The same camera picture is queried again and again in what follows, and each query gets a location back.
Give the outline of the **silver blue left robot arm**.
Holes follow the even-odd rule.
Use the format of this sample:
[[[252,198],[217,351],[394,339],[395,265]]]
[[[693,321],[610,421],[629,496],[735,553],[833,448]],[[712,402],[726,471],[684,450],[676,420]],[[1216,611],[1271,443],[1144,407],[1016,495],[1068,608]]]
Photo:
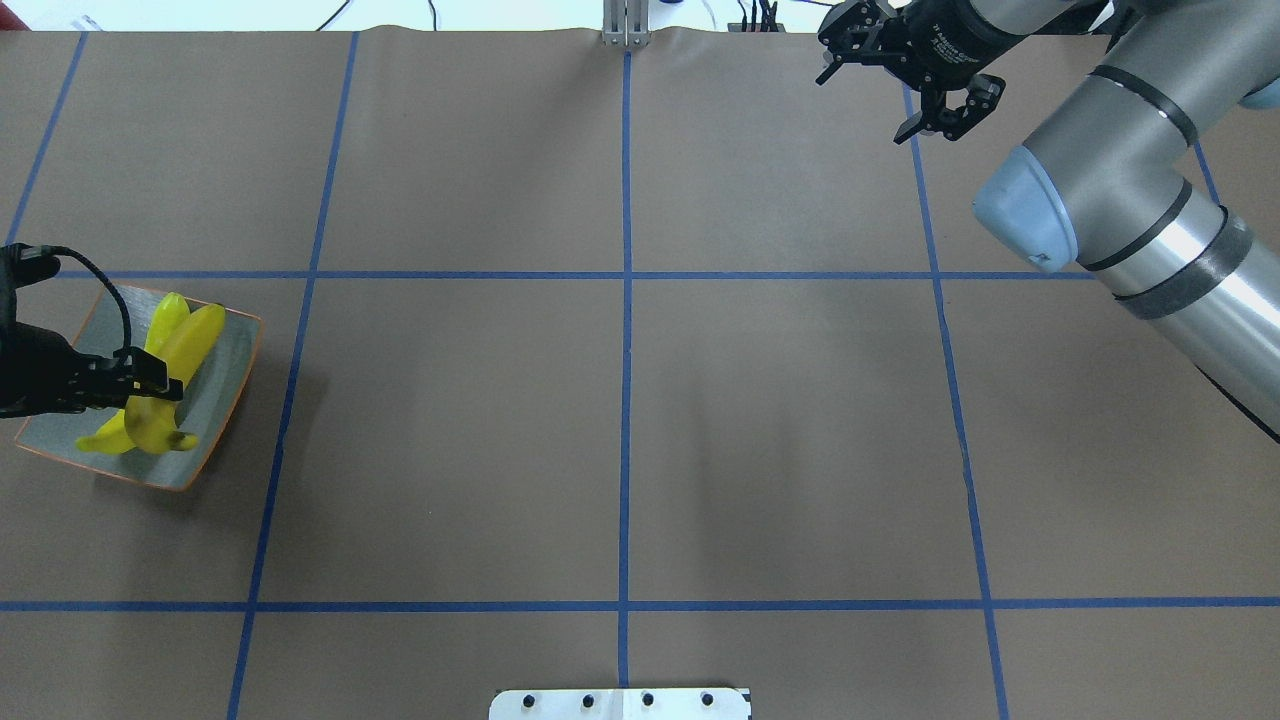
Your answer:
[[[64,258],[108,291],[122,319],[122,346],[109,356],[82,354],[61,334],[17,318],[18,290],[54,278]],[[180,401],[183,380],[133,342],[131,311],[118,287],[82,252],[65,246],[8,245],[1,258],[1,406],[4,418],[123,409],[133,397]]]

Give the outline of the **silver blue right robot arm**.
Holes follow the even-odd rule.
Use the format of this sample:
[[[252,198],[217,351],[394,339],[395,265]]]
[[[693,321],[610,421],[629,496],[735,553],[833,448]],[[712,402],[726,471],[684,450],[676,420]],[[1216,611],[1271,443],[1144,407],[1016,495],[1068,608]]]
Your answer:
[[[1083,1],[844,1],[826,68],[882,67],[919,95],[897,129],[961,138],[998,105],[987,68]],[[1277,437],[1277,255],[1176,160],[1233,108],[1277,106],[1275,1],[1129,1],[1132,26],[980,187],[973,211],[1019,258],[1076,263]]]

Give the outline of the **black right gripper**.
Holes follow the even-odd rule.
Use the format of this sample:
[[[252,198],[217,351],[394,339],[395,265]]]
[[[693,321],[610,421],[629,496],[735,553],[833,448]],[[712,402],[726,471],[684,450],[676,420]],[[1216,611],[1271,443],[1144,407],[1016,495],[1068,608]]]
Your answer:
[[[992,26],[972,1],[911,1],[902,10],[888,1],[842,1],[827,12],[817,38],[826,61],[818,86],[858,64],[883,67],[919,92],[920,108],[900,124],[895,143],[920,133],[956,141],[982,123],[1006,81],[979,73],[1023,40]],[[964,104],[948,108],[948,91],[963,88]]]

